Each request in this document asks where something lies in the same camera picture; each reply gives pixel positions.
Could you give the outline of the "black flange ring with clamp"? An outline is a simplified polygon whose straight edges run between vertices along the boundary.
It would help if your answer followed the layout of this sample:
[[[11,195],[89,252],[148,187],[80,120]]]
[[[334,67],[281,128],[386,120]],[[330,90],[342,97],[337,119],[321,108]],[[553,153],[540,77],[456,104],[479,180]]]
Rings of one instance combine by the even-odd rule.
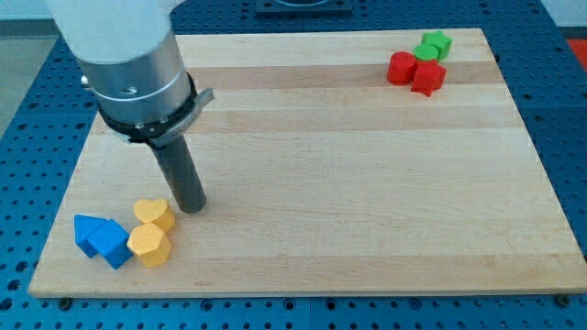
[[[189,73],[185,73],[190,85],[189,94],[183,102],[175,107],[169,115],[157,116],[155,120],[133,120],[131,123],[118,120],[106,112],[100,105],[99,113],[106,125],[123,136],[130,143],[145,143],[150,147],[162,149],[172,143],[190,128],[205,106],[214,100],[214,92],[208,88],[198,93],[194,79]]]

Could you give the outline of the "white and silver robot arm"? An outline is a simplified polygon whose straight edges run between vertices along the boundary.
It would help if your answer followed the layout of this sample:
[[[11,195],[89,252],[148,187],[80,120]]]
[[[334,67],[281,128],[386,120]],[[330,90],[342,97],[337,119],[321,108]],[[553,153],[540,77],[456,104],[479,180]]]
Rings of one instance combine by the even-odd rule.
[[[150,147],[180,207],[206,204],[184,133],[214,93],[197,91],[172,29],[169,0],[47,0],[105,123]]]

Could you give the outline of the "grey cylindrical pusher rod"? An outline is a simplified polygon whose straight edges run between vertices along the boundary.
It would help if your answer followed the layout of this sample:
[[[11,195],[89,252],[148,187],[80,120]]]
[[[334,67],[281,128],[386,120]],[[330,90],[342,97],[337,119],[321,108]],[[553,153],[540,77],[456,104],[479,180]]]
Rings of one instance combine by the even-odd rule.
[[[149,146],[180,210],[186,214],[202,210],[206,204],[205,191],[184,137],[162,147],[152,143]]]

